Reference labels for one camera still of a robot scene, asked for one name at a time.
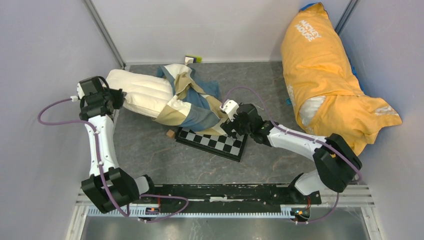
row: black and white checkered board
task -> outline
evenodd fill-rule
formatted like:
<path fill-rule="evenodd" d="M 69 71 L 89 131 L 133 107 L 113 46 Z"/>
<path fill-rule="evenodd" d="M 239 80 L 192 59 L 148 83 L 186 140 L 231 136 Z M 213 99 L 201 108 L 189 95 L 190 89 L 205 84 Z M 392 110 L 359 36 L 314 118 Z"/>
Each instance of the black and white checkered board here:
<path fill-rule="evenodd" d="M 187 127 L 180 127 L 175 139 L 178 143 L 240 162 L 248 136 L 237 135 L 237 139 L 233 139 L 228 136 L 198 134 Z"/>

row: yellow pillowcase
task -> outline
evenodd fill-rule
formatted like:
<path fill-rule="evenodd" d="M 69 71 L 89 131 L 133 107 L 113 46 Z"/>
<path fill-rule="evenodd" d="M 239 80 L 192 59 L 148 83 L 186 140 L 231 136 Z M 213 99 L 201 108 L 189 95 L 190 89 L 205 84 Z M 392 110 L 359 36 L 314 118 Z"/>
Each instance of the yellow pillowcase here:
<path fill-rule="evenodd" d="M 281 44 L 283 75 L 297 124 L 309 134 L 341 135 L 359 155 L 383 127 L 402 123 L 383 99 L 366 96 L 353 75 L 342 41 L 321 3 L 300 11 Z M 300 107 L 325 96 L 309 125 Z"/>

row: blue object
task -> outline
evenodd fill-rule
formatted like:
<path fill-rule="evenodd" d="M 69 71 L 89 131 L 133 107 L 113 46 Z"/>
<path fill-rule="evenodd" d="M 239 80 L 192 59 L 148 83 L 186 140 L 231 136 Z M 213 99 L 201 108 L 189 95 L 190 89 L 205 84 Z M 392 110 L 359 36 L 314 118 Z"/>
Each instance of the blue object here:
<path fill-rule="evenodd" d="M 315 5 L 315 4 L 317 4 L 317 3 L 318 3 L 318 2 L 309 3 L 308 5 L 306 5 L 306 6 L 302 7 L 299 11 L 305 11 L 307 8 L 309 8 L 310 6 Z"/>

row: white robotic arm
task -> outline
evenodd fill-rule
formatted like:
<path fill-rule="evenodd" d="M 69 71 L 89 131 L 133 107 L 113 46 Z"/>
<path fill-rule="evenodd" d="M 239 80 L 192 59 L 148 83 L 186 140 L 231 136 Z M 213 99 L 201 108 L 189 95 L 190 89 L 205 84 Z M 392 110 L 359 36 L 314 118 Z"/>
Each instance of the white robotic arm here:
<path fill-rule="evenodd" d="M 93 132 L 92 127 L 86 124 L 91 163 L 89 178 L 81 182 L 81 188 L 87 197 L 100 212 L 107 213 L 114 210 L 115 206 L 121 207 L 138 200 L 140 194 L 154 193 L 155 185 L 149 176 L 133 179 L 119 168 L 117 162 L 113 143 L 113 114 L 123 106 L 125 93 L 122 89 L 110 89 L 103 77 L 96 76 L 80 81 L 77 92 L 78 97 L 72 99 L 80 99 L 79 118 L 90 122 L 96 129 Z M 343 162 L 339 157 L 332 156 L 334 153 L 329 150 L 330 145 L 330 148 L 335 147 L 334 150 L 342 153 L 357 169 L 362 166 L 339 135 L 312 136 L 270 120 L 264 121 L 252 104 L 239 106 L 235 101 L 229 100 L 221 110 L 229 117 L 221 125 L 228 135 L 249 134 L 259 144 L 288 149 L 315 162 L 316 170 L 298 175 L 289 185 L 290 197 L 295 202 L 324 188 L 341 193 L 355 176 L 355 171 L 347 164 L 347 160 Z M 110 191 L 108 194 L 105 193 L 105 184 Z"/>
<path fill-rule="evenodd" d="M 335 147 L 357 169 L 362 167 L 358 157 L 337 134 L 314 136 L 278 123 L 274 126 L 269 120 L 263 121 L 252 104 L 239 106 L 233 100 L 227 100 L 221 110 L 228 114 L 228 120 L 221 125 L 228 135 L 249 134 L 259 144 L 284 148 L 315 162 L 317 169 L 299 175 L 291 183 L 303 196 L 326 188 L 341 193 L 355 176 L 355 171 L 323 144 Z"/>
<path fill-rule="evenodd" d="M 85 125 L 90 142 L 91 162 L 89 178 L 81 182 L 81 188 L 100 212 L 107 213 L 114 210 L 115 206 L 104 191 L 100 168 L 105 179 L 109 181 L 108 185 L 111 184 L 108 188 L 119 206 L 138 200 L 140 194 L 153 190 L 154 185 L 149 176 L 133 179 L 119 167 L 113 139 L 113 114 L 124 103 L 125 94 L 122 89 L 110 89 L 105 79 L 100 76 L 80 81 L 76 89 L 80 99 L 79 118 L 88 121 L 96 129 L 93 132 L 91 126 Z"/>

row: gray wall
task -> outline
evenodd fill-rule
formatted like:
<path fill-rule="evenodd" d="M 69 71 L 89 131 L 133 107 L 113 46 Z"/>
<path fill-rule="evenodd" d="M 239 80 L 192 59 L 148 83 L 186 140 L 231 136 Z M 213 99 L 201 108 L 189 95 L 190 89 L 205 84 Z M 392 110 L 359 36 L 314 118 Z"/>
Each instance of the gray wall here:
<path fill-rule="evenodd" d="M 281 60 L 299 8 L 313 0 L 93 0 L 124 61 L 182 63 Z M 335 26 L 349 0 L 322 0 Z"/>
<path fill-rule="evenodd" d="M 81 0 L 3 0 L 0 32 L 0 238 L 63 239 L 89 173 L 88 135 L 82 125 L 40 125 L 37 114 L 118 65 Z M 44 119 L 78 113 L 64 103 Z"/>
<path fill-rule="evenodd" d="M 422 9 L 422 0 L 362 0 L 341 34 L 366 93 L 384 98 L 403 120 L 360 155 L 388 240 L 422 239 Z"/>

